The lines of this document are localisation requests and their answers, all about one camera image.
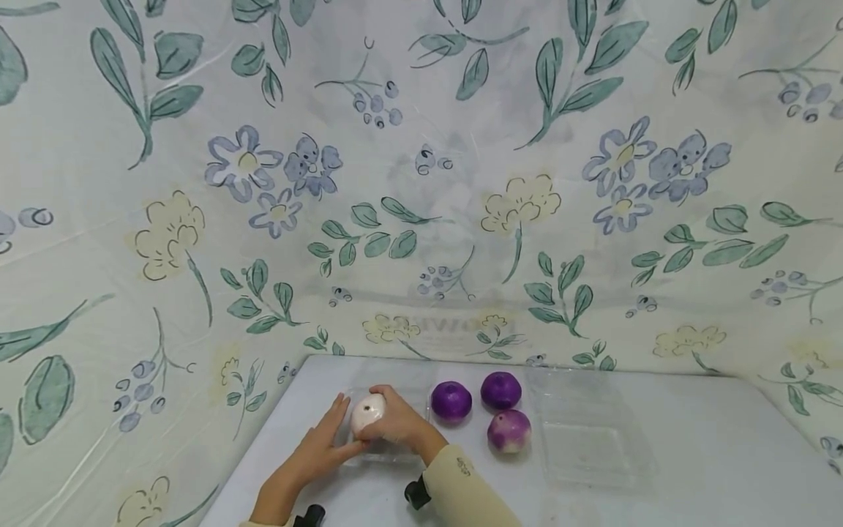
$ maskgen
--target hand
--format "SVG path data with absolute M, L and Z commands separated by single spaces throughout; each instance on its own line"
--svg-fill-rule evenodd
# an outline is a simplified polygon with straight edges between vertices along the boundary
M 443 435 L 413 410 L 392 386 L 379 384 L 369 388 L 369 392 L 384 396 L 386 412 L 378 421 L 361 430 L 359 438 L 382 438 L 391 443 L 403 444 L 419 454 L 425 465 L 430 465 L 439 451 L 448 444 Z
M 350 402 L 348 397 L 340 393 L 319 424 L 304 434 L 302 442 L 290 457 L 266 480 L 258 493 L 251 522 L 284 525 L 290 518 L 298 494 L 305 486 L 328 475 L 366 449 L 367 443 L 364 441 L 334 447 L 336 431 L 342 424 Z

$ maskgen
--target sleeve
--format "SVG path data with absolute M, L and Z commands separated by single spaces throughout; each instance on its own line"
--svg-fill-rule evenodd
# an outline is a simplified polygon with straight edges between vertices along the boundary
M 448 527 L 522 527 L 459 446 L 442 449 L 423 475 L 433 506 Z

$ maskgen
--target table surface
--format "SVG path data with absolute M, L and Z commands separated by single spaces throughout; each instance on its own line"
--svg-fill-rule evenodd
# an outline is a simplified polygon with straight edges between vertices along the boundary
M 527 367 L 423 363 L 396 359 L 312 356 L 267 419 L 228 479 L 201 527 L 235 527 L 247 519 L 263 481 L 295 449 L 330 406 L 337 392 L 359 384 L 361 372 L 417 364 L 432 371 L 434 384 L 457 380 L 472 391 L 475 406 L 466 422 L 441 427 L 460 444 L 476 469 L 506 500 L 525 527 L 839 526 L 843 480 L 829 470 L 802 436 L 751 384 L 739 379 L 613 372 L 606 379 L 631 411 L 655 459 L 646 488 L 617 492 L 600 487 L 549 487 L 537 431 L 529 451 L 514 459 L 493 454 L 486 442 L 491 414 L 479 387 L 493 371 L 509 371 L 522 384 Z M 534 398 L 526 389 L 519 409 L 534 424 Z M 421 465 L 365 462 L 344 465 L 305 490 L 295 513 L 311 503 L 327 510 L 324 527 L 441 525 L 432 507 L 413 511 L 404 487 Z

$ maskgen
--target stem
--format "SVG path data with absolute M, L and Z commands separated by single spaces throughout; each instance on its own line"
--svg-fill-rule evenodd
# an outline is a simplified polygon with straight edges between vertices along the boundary
M 518 261 L 521 260 L 521 246 L 521 223 L 519 223 L 518 228 L 515 229 L 515 260 L 513 261 L 513 268 L 501 283 L 509 282 L 509 279 L 515 274 L 515 270 L 518 269 Z

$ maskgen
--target floral fabric backdrop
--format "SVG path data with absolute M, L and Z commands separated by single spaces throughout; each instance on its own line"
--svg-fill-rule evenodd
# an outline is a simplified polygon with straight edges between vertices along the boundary
M 3 521 L 198 524 L 310 353 L 735 375 L 839 471 L 841 17 L 3 1 Z

